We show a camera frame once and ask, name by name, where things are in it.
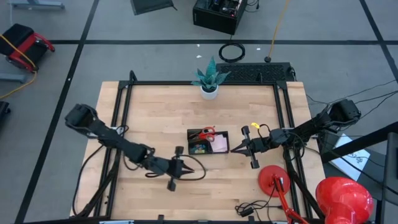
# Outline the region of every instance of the red scissors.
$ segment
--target red scissors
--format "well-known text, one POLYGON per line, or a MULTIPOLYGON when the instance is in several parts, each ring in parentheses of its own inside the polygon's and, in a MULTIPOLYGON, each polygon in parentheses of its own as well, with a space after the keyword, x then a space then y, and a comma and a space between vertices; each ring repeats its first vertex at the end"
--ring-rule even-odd
POLYGON ((197 135, 199 139, 204 139, 209 142, 213 142, 215 140, 214 138, 215 133, 216 131, 214 127, 205 127, 200 132, 192 134, 192 136, 197 135))

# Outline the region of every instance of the red desk lamp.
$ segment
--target red desk lamp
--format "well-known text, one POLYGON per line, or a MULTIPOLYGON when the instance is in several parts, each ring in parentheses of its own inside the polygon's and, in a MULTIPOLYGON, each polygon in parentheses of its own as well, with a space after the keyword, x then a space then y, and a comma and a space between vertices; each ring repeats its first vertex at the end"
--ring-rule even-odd
MULTIPOLYGON (((288 223, 308 223, 286 202, 284 195, 289 191, 290 180, 283 168, 266 166, 260 171, 258 181, 265 194, 279 197, 288 223)), ((326 215, 325 224, 364 223, 373 210, 372 195, 362 185, 343 177, 329 177, 321 181, 316 198, 326 215)))

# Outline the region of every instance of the yellow object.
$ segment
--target yellow object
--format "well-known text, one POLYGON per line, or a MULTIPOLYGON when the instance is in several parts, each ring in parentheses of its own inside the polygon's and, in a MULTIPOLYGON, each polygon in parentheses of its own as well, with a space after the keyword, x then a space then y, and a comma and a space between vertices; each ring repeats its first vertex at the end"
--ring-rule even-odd
MULTIPOLYGON (((0 37, 3 38, 3 39, 7 42, 7 44, 9 44, 14 50, 16 50, 16 51, 17 51, 18 53, 20 53, 24 58, 26 58, 26 60, 28 60, 28 62, 32 64, 33 68, 36 68, 35 63, 33 63, 33 61, 32 61, 29 57, 27 57, 24 53, 22 53, 20 50, 18 50, 18 49, 17 49, 12 43, 10 43, 3 35, 0 34, 0 37)), ((7 93, 7 94, 5 94, 5 95, 3 95, 3 96, 0 96, 0 100, 1 100, 1 99, 4 99, 5 97, 8 97, 9 95, 11 95, 11 94, 13 94, 13 93, 15 93, 15 92, 17 92, 17 91, 19 91, 19 90, 21 90, 21 89, 23 89, 25 86, 32 84, 32 83, 35 81, 36 76, 37 76, 37 72, 34 71, 33 78, 31 79, 31 81, 29 81, 28 83, 25 83, 25 84, 21 85, 20 87, 16 88, 15 90, 12 90, 11 92, 9 92, 9 93, 7 93)))
POLYGON ((269 50, 268 57, 271 57, 272 51, 274 49, 274 42, 275 42, 275 38, 276 38, 276 33, 278 33, 279 24, 280 24, 280 22, 282 21, 282 19, 284 17, 284 14, 286 12, 287 6, 289 5, 289 2, 290 2, 290 0, 286 0, 284 10, 279 15, 278 23, 276 24, 276 27, 275 27, 274 36, 273 36, 272 42, 271 42, 271 49, 269 50))
POLYGON ((255 122, 251 123, 251 126, 254 126, 254 127, 256 127, 257 129, 260 129, 259 124, 255 123, 255 122))

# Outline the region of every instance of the wooden table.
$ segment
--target wooden table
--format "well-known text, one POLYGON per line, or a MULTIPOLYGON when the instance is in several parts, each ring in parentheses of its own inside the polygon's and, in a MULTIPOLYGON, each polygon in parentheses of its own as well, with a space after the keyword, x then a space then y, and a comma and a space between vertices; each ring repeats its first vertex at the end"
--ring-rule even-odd
MULTIPOLYGON (((99 94, 96 110, 99 118, 108 126, 111 123, 118 82, 104 82, 99 94)), ((290 104, 295 125, 311 118, 303 83, 288 83, 290 104)), ((283 94, 280 91, 284 121, 287 117, 283 94)), ((122 108, 118 121, 121 120, 122 108)), ((271 129, 279 128, 275 98, 271 86, 220 86, 215 100, 206 101, 200 96, 198 87, 191 85, 138 85, 133 86, 127 117, 130 127, 125 138, 156 148, 156 156, 171 158, 176 146, 183 146, 187 153, 187 129, 215 125, 217 131, 229 132, 231 148, 243 139, 241 128, 248 125, 251 137, 256 138, 257 130, 252 122, 266 123, 271 129)), ((266 128, 261 129, 263 136, 266 128)), ((87 158, 99 144, 89 140, 86 148, 87 158)), ((314 140, 308 147, 318 149, 314 140)), ((80 182, 76 209, 80 211, 92 197, 100 181, 105 150, 95 155, 86 166, 80 182)), ((256 154, 261 168, 278 165, 285 168, 282 148, 263 154, 256 154)), ((166 220, 248 220, 236 214, 234 207, 243 202, 267 200, 261 192, 257 176, 261 169, 251 169, 250 158, 241 154, 218 154, 196 156, 207 169, 205 179, 194 182, 176 181, 177 189, 166 189, 169 177, 164 175, 155 179, 144 177, 147 170, 129 171, 120 163, 112 219, 156 220, 159 214, 166 220)), ((198 164, 185 159, 188 166, 197 169, 186 178, 202 175, 198 164)), ((309 191, 315 196, 315 188, 325 178, 320 156, 307 150, 303 166, 309 191)), ((305 209, 302 194, 297 188, 301 214, 305 209)), ((286 194, 291 206, 290 193, 286 194)), ((280 205, 278 198, 272 198, 270 205, 280 205)), ((267 209, 259 210, 261 220, 268 220, 267 209)), ((286 220, 282 210, 270 208, 271 220, 286 220)))

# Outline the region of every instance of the floor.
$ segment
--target floor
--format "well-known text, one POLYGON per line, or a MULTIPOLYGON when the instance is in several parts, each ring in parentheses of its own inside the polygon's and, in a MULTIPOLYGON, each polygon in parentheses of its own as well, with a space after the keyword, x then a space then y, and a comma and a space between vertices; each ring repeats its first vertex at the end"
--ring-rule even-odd
MULTIPOLYGON (((10 26, 6 2, 0 1, 1 32, 10 26)), ((192 24, 194 0, 174 0, 177 10, 170 7, 139 16, 133 14, 130 0, 62 2, 64 11, 12 10, 15 23, 52 40, 56 51, 46 54, 34 84, 6 99, 12 114, 0 132, 2 223, 15 221, 39 154, 47 150, 25 221, 68 217, 86 146, 86 139, 63 123, 75 103, 95 106, 101 82, 125 80, 132 69, 139 80, 193 80, 193 71, 205 68, 212 55, 221 62, 220 43, 230 38, 192 24)), ((263 61, 283 6, 281 0, 260 0, 257 12, 244 13, 232 39, 255 41, 244 45, 241 62, 263 61)), ((394 80, 398 78, 397 8, 395 0, 291 1, 277 36, 285 41, 276 43, 272 61, 290 62, 306 92, 319 101, 394 80)), ((226 49, 224 54, 238 53, 226 49)), ((0 60, 0 72, 23 73, 5 60, 0 60)), ((0 95, 18 86, 0 82, 0 95)), ((351 99, 372 98, 397 87, 392 82, 351 99)), ((389 98, 345 133, 363 135, 397 121, 396 99, 389 98)), ((381 100, 358 107, 367 113, 381 100)), ((310 104, 312 115, 323 108, 310 104)), ((382 143, 371 149, 385 153, 385 148, 382 143)))

